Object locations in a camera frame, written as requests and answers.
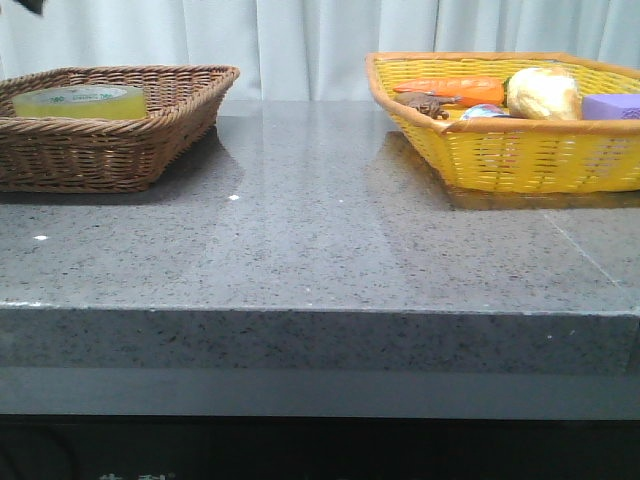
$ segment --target white curtain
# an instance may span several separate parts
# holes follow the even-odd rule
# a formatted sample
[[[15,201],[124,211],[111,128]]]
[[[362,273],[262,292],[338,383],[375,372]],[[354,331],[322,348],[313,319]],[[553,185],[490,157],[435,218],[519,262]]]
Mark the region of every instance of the white curtain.
[[[0,78],[231,64],[228,98],[369,100],[372,51],[564,51],[638,68],[639,0],[0,0]]]

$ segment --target brown toy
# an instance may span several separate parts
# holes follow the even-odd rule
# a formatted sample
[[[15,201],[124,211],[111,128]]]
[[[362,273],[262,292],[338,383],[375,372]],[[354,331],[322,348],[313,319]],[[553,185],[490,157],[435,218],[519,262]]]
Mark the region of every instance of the brown toy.
[[[433,119],[442,117],[443,120],[446,120],[449,118],[449,112],[444,110],[442,105],[458,103],[460,97],[439,97],[424,92],[403,92],[396,95],[394,100],[407,107],[415,108]]]

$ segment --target brown wicker basket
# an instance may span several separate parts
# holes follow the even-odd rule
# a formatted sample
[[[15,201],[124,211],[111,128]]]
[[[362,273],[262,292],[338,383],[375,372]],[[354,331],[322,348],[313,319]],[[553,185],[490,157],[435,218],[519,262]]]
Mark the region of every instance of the brown wicker basket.
[[[141,191],[215,125],[239,75],[225,65],[62,68],[0,82],[0,191]],[[81,84],[144,89],[139,120],[16,117],[11,98]]]

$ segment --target gray granite countertop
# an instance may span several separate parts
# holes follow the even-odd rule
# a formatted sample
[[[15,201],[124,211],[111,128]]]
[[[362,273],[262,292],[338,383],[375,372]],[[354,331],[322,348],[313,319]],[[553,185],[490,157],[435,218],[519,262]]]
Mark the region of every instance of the gray granite countertop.
[[[636,200],[463,208],[373,102],[226,102],[146,192],[0,193],[0,363],[636,373]]]

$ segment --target orange carrot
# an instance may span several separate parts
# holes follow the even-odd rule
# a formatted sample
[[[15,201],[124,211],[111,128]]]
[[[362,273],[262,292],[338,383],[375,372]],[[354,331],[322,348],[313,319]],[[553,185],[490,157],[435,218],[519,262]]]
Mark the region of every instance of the orange carrot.
[[[497,77],[471,75],[466,77],[416,78],[393,87],[396,92],[426,92],[432,95],[460,97],[458,102],[466,107],[481,103],[501,105],[504,86]]]

